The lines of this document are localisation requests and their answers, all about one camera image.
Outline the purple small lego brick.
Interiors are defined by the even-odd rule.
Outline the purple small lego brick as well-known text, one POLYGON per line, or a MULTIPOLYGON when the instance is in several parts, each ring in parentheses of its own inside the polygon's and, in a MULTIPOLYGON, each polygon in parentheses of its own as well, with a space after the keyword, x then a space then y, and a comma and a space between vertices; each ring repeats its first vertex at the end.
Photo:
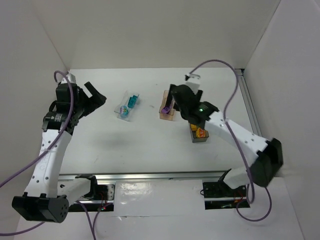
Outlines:
POLYGON ((161 113, 161 114, 165 114, 165 115, 169 115, 170 112, 171 112, 171 110, 172 110, 172 107, 171 107, 171 106, 164 106, 164 107, 161 109, 160 113, 161 113))

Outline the aluminium rail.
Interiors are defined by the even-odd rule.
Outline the aluminium rail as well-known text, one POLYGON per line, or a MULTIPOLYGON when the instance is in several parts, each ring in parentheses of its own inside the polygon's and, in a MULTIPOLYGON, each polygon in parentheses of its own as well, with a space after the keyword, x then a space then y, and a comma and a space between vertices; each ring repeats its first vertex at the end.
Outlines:
POLYGON ((95 176, 97 182, 116 183, 123 181, 142 182, 142 181, 165 181, 165 180, 202 180, 217 181, 224 171, 182 171, 182 172, 142 172, 142 173, 76 173, 60 174, 58 180, 71 181, 78 176, 95 176))
POLYGON ((235 136, 244 153, 251 179, 259 186, 267 186, 274 176, 273 159, 277 159, 277 149, 273 147, 273 139, 262 136, 253 101, 249 93, 243 71, 237 70, 238 86, 242 93, 248 114, 251 130, 243 126, 232 125, 235 136))

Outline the aluminium rail front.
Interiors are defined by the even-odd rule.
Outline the aluminium rail front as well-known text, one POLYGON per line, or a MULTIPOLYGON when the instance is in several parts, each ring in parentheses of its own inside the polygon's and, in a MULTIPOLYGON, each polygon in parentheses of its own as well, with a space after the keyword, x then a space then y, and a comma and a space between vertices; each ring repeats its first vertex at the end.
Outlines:
POLYGON ((71 181, 78 176, 95 176, 97 182, 116 183, 123 181, 142 182, 142 181, 165 181, 165 180, 202 180, 217 181, 224 171, 182 171, 182 172, 142 172, 142 173, 76 173, 60 174, 58 180, 71 181))

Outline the aluminium rail right side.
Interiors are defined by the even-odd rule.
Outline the aluminium rail right side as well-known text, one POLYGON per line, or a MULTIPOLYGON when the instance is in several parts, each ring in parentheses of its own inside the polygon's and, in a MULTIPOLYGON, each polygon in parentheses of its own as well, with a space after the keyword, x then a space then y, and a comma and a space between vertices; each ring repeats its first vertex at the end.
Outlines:
POLYGON ((274 176, 273 159, 277 159, 277 149, 273 147, 273 139, 262 136, 253 101, 249 93, 243 71, 237 70, 238 86, 242 93, 248 114, 251 130, 243 126, 232 125, 235 136, 244 153, 251 179, 259 186, 267 186, 274 176))

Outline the dark grey container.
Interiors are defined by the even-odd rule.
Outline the dark grey container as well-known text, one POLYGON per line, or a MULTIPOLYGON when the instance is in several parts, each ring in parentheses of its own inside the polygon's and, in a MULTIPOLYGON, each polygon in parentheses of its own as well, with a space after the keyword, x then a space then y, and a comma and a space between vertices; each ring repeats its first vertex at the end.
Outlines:
POLYGON ((189 124, 189 130, 192 143, 203 143, 209 138, 209 132, 197 125, 189 124))

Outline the tan translucent container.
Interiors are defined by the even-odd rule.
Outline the tan translucent container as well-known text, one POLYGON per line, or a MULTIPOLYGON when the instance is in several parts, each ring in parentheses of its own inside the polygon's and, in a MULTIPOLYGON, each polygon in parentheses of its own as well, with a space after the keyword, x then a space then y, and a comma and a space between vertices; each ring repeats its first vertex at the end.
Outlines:
POLYGON ((174 109, 174 101, 172 100, 170 104, 168 104, 167 98, 168 98, 169 91, 165 90, 163 92, 162 96, 162 102, 161 106, 159 108, 159 118, 161 120, 166 120, 166 121, 173 121, 175 118, 175 113, 176 110, 174 109))

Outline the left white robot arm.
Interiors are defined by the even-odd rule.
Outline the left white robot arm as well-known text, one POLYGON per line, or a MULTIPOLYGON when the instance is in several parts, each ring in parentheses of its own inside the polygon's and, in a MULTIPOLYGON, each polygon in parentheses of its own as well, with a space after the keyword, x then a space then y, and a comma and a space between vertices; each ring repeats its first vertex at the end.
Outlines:
POLYGON ((79 174, 65 185, 58 183, 67 147, 79 120, 105 104, 107 98, 86 82, 87 96, 77 84, 58 84, 56 100, 43 118, 40 160, 23 195, 14 196, 12 207, 27 221, 61 223, 69 208, 82 197, 93 199, 97 178, 79 174))

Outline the yellow lego brick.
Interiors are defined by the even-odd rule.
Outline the yellow lego brick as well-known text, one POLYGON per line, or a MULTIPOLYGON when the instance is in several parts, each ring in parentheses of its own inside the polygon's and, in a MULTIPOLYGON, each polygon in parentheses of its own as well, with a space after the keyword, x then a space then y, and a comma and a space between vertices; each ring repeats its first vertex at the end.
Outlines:
POLYGON ((192 132, 196 132, 198 130, 198 127, 194 124, 190 124, 190 129, 192 132))

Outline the teal frog flower lego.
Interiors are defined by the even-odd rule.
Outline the teal frog flower lego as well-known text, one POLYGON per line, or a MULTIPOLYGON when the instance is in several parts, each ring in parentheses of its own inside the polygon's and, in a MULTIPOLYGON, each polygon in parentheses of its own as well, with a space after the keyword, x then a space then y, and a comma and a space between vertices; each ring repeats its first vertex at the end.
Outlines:
POLYGON ((121 118, 127 118, 129 114, 129 109, 126 105, 122 105, 119 110, 119 114, 121 118))

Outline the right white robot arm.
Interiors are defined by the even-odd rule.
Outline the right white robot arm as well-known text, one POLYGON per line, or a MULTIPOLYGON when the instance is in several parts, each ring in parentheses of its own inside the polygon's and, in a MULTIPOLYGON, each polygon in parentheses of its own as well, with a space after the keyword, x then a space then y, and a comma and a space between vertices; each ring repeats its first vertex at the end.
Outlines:
POLYGON ((231 189, 254 183, 267 187, 283 166, 282 144, 276 138, 268 140, 255 135, 232 120, 207 101, 200 101, 202 92, 194 93, 185 85, 172 84, 169 89, 175 101, 174 108, 192 125, 214 134, 245 157, 246 165, 227 170, 220 180, 231 189))

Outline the clear plastic container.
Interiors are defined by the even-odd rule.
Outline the clear plastic container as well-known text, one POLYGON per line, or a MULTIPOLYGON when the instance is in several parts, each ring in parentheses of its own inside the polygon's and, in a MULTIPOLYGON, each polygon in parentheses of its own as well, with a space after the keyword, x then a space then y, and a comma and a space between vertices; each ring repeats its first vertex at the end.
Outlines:
POLYGON ((139 104, 140 104, 140 94, 137 93, 137 92, 132 92, 132 91, 128 91, 128 90, 127 90, 127 91, 124 93, 123 98, 122 98, 120 104, 114 109, 114 113, 115 113, 115 115, 116 115, 116 117, 117 117, 118 119, 124 120, 124 121, 126 121, 126 122, 130 122, 131 119, 132 119, 132 117, 133 117, 133 115, 134 115, 135 109, 137 108, 137 106, 138 106, 139 104), (122 118, 122 117, 120 116, 120 114, 119 114, 119 113, 120 113, 120 107, 121 107, 121 106, 127 106, 127 107, 128 107, 128 101, 129 101, 129 98, 130 98, 132 95, 138 96, 138 100, 137 100, 134 108, 128 108, 128 110, 129 110, 128 116, 127 116, 126 118, 122 118))

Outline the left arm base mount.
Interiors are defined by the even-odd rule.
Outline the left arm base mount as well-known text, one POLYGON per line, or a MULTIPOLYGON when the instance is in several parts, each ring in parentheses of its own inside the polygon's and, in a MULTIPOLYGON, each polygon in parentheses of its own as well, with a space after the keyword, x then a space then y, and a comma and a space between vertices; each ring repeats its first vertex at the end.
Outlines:
POLYGON ((88 212, 113 212, 116 186, 99 184, 93 197, 81 197, 78 201, 88 212))

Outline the yellow rounded lego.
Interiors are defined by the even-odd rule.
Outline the yellow rounded lego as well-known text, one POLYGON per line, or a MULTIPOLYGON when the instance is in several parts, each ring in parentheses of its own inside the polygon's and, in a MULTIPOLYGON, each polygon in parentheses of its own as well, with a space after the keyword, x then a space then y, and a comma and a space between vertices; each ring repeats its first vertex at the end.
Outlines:
POLYGON ((196 138, 205 138, 206 137, 206 131, 200 127, 198 127, 197 131, 195 132, 196 138))

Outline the teal lego brick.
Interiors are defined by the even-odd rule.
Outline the teal lego brick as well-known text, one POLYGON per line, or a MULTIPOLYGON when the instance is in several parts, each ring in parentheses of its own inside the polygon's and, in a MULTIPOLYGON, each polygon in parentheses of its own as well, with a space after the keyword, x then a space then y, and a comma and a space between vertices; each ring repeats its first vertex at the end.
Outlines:
POLYGON ((138 100, 138 96, 137 95, 132 95, 129 99, 128 99, 128 103, 127 103, 127 107, 130 109, 133 109, 137 103, 138 100))

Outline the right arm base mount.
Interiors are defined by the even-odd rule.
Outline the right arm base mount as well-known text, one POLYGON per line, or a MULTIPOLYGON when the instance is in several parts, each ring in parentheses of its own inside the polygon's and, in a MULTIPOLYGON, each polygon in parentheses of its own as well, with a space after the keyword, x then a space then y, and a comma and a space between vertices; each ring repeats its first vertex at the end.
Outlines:
POLYGON ((247 202, 246 186, 231 189, 223 182, 203 182, 200 195, 204 197, 205 210, 250 208, 247 202))

